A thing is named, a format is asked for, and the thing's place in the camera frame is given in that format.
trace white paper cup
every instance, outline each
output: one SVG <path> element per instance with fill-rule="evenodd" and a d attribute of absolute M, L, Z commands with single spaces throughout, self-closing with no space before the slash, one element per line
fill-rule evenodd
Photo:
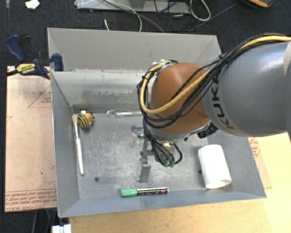
<path fill-rule="evenodd" d="M 223 149 L 220 145 L 212 144 L 202 147 L 198 151 L 198 157 L 206 188 L 215 189 L 232 183 Z"/>

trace gray metal surface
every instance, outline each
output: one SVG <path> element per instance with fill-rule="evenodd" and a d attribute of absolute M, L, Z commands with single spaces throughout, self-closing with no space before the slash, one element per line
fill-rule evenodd
<path fill-rule="evenodd" d="M 52 108 L 54 125 L 54 149 L 56 163 L 56 182 L 58 196 L 58 214 L 60 217 L 82 216 L 111 212 L 148 210 L 185 206 L 201 203 L 212 203 L 239 199 L 255 199 L 265 197 L 259 172 L 253 158 L 248 139 L 217 132 L 214 135 L 199 139 L 197 135 L 189 137 L 188 141 L 178 143 L 183 152 L 183 160 L 175 167 L 162 167 L 153 156 L 149 156 L 151 171 L 148 183 L 139 183 L 140 165 L 139 153 L 143 144 L 130 144 L 132 140 L 132 125 L 142 123 L 141 116 L 123 118 L 108 117 L 101 111 L 95 111 L 92 126 L 80 131 L 84 175 L 78 172 L 75 146 L 72 132 L 71 115 L 73 108 L 69 107 L 69 96 L 63 87 L 71 85 L 71 75 L 75 83 L 80 75 L 77 72 L 53 72 Z M 93 83 L 91 89 L 100 86 L 95 82 L 100 75 L 93 72 L 94 77 L 87 78 Z M 105 79 L 105 85 L 114 84 Z M 72 86 L 75 96 L 83 94 L 88 89 L 83 86 Z M 226 155 L 232 184 L 216 190 L 205 190 L 198 150 L 206 144 L 220 144 Z M 135 198 L 120 197 L 121 189 L 167 186 L 167 195 L 138 196 Z"/>
<path fill-rule="evenodd" d="M 48 28 L 48 49 L 62 55 L 65 71 L 145 71 L 161 59 L 206 65 L 221 53 L 214 35 L 58 28 Z"/>
<path fill-rule="evenodd" d="M 142 118 L 105 115 L 111 109 L 139 109 L 136 85 L 154 61 L 173 58 L 200 65 L 212 62 L 220 53 L 215 36 L 49 29 L 48 39 L 50 55 L 64 55 L 65 70 L 79 69 L 51 74 L 59 217 L 265 197 L 248 139 L 220 131 L 207 139 L 192 135 L 188 141 L 181 141 L 178 146 L 183 160 L 173 168 L 162 167 L 149 156 L 149 183 L 139 183 L 139 152 L 143 146 L 139 143 L 132 147 L 129 143 L 131 126 L 140 125 Z M 82 176 L 78 172 L 71 116 L 83 109 L 93 112 L 95 119 L 90 130 L 80 132 Z M 197 151 L 205 144 L 223 146 L 232 184 L 203 189 Z M 170 192 L 120 196 L 120 189 L 157 185 L 168 186 Z"/>

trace black cable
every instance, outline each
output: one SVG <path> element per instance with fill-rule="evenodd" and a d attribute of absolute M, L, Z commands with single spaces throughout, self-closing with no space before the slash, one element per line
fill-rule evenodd
<path fill-rule="evenodd" d="M 53 210 L 52 213 L 51 213 L 51 216 L 50 216 L 50 219 L 48 220 L 48 224 L 47 224 L 47 227 L 45 229 L 45 233 L 48 233 L 49 232 L 49 227 L 53 225 L 54 223 L 54 220 L 56 218 L 56 210 Z"/>
<path fill-rule="evenodd" d="M 178 146 L 176 145 L 176 143 L 174 143 L 173 145 L 175 146 L 176 150 L 178 151 L 178 153 L 180 155 L 179 159 L 175 162 L 175 164 L 178 164 L 182 160 L 183 155 L 182 155 L 182 152 L 180 151 L 180 149 L 178 148 Z"/>
<path fill-rule="evenodd" d="M 141 17 L 141 18 L 143 18 L 143 19 L 145 19 L 145 20 L 147 20 L 147 21 L 149 21 L 150 23 L 152 23 L 159 31 L 161 31 L 162 33 L 164 33 L 165 31 L 157 24 L 157 23 L 155 23 L 154 21 L 152 21 L 151 19 L 149 19 L 149 18 L 147 18 L 147 17 L 145 17 L 145 16 L 143 16 L 143 15 L 141 15 L 141 14 L 138 14 L 138 13 L 134 13 L 134 12 L 132 12 L 132 11 L 130 11 L 130 10 L 126 10 L 126 9 L 123 9 L 122 7 L 120 7 L 120 6 L 117 6 L 117 5 L 115 5 L 115 4 L 113 4 L 112 2 L 109 2 L 109 1 L 107 1 L 107 0 L 103 0 L 104 2 L 106 2 L 107 4 L 109 4 L 109 5 L 111 5 L 111 6 L 113 6 L 113 7 L 115 7 L 115 8 L 117 8 L 117 9 L 119 9 L 119 10 L 122 10 L 122 11 L 125 11 L 125 12 L 128 12 L 128 13 L 130 13 L 130 14 L 133 14 L 133 15 L 136 15 L 136 16 L 139 16 L 139 17 Z"/>
<path fill-rule="evenodd" d="M 182 107 L 175 112 L 174 114 L 172 114 L 171 116 L 167 116 L 164 118 L 152 118 L 150 117 L 147 113 L 145 113 L 142 108 L 141 111 L 143 113 L 144 119 L 146 121 L 146 123 L 153 127 L 153 128 L 157 128 L 157 129 L 162 129 L 165 127 L 170 126 L 171 124 L 173 124 L 176 120 L 178 120 L 181 116 L 181 114 L 184 112 L 184 110 L 186 110 L 194 101 L 195 99 L 201 94 L 201 92 L 207 87 L 207 85 L 210 84 L 210 82 L 214 79 L 217 78 L 219 73 L 221 72 L 222 68 L 224 68 L 225 66 L 227 66 L 230 62 L 232 62 L 233 60 L 235 60 L 238 56 L 240 56 L 243 52 L 254 48 L 256 46 L 259 46 L 261 44 L 269 44 L 271 42 L 277 42 L 277 41 L 264 41 L 264 42 L 260 42 L 260 43 L 255 43 L 252 44 L 246 48 L 243 47 L 243 45 L 245 45 L 247 42 L 256 39 L 256 38 L 260 38 L 262 36 L 270 36 L 270 35 L 279 35 L 282 36 L 281 34 L 274 34 L 274 33 L 264 33 L 264 34 L 260 34 L 257 36 L 253 36 L 245 41 L 243 41 L 242 43 L 240 43 L 238 46 L 234 47 L 232 50 L 230 50 L 228 53 L 226 53 L 224 56 L 220 55 L 220 60 L 211 68 L 211 71 L 207 74 L 207 76 L 199 83 L 199 85 L 195 88 L 195 90 L 190 94 L 190 96 L 185 100 L 185 102 L 183 103 Z M 141 83 L 143 81 L 141 81 L 138 86 L 137 86 L 137 90 L 138 90 L 138 100 L 140 101 L 140 88 L 141 88 Z M 145 94 L 144 96 L 146 96 L 147 94 L 147 86 L 145 88 Z M 154 125 L 153 122 L 164 122 L 164 121 L 169 121 L 165 124 L 161 124 L 161 125 Z"/>
<path fill-rule="evenodd" d="M 237 3 L 235 3 L 235 4 L 233 4 L 233 5 L 231 5 L 231 6 L 228 7 L 227 9 L 221 11 L 220 13 L 216 14 L 215 16 L 213 16 L 212 18 L 210 18 L 208 21 L 201 22 L 199 25 L 197 25 L 196 27 L 190 29 L 188 32 L 191 32 L 191 31 L 193 31 L 193 30 L 195 30 L 195 29 L 201 27 L 202 25 L 205 24 L 205 22 L 209 22 L 209 21 L 211 21 L 212 19 L 215 19 L 216 17 L 218 17 L 219 15 L 225 13 L 226 11 L 230 10 L 231 8 L 235 7 L 235 6 L 238 5 L 239 3 L 240 3 L 240 1 L 237 2 Z"/>
<path fill-rule="evenodd" d="M 33 225 L 32 225 L 31 233 L 35 232 L 35 223 L 37 221 L 37 216 L 38 216 L 38 210 L 36 210 L 35 213 L 34 213 L 34 219 L 33 219 Z"/>
<path fill-rule="evenodd" d="M 7 72 L 7 73 L 4 73 L 4 74 L 1 74 L 0 75 L 0 79 L 4 79 L 6 77 L 9 77 L 9 76 L 12 76 L 14 74 L 17 74 L 18 71 L 17 70 L 13 70 L 13 71 L 10 71 L 10 72 Z"/>
<path fill-rule="evenodd" d="M 166 8 L 164 8 L 164 9 L 161 10 L 161 11 L 159 11 L 159 10 L 157 9 L 157 6 L 156 6 L 156 0 L 153 0 L 153 2 L 154 2 L 154 6 L 155 6 L 155 10 L 156 10 L 156 14 L 160 14 L 160 13 L 166 11 L 167 9 L 171 8 L 172 6 L 174 6 L 178 1 L 175 1 L 175 2 L 174 2 L 173 4 L 171 4 L 171 5 L 169 5 L 169 3 L 168 3 L 168 6 L 167 6 Z"/>

